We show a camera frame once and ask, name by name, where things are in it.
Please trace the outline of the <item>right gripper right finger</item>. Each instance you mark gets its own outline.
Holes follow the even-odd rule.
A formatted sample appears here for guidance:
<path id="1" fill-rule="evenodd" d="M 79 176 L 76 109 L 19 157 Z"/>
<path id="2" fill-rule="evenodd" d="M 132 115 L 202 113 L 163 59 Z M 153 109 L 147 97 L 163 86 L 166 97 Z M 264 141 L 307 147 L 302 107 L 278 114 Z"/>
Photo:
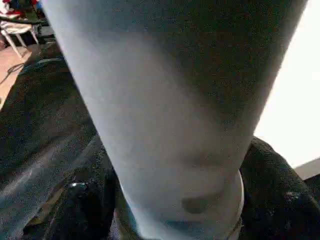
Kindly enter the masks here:
<path id="1" fill-rule="evenodd" d="M 287 161 L 253 137 L 240 168 L 249 240 L 318 240 L 320 205 Z"/>

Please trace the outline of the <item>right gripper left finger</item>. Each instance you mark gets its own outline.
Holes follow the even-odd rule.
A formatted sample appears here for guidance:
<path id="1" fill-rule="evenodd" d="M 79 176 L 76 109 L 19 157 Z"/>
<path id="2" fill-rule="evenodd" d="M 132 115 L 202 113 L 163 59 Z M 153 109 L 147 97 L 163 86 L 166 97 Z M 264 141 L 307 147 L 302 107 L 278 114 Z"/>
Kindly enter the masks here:
<path id="1" fill-rule="evenodd" d="M 77 163 L 23 228 L 24 240 L 120 239 L 117 177 L 100 138 L 89 142 Z"/>

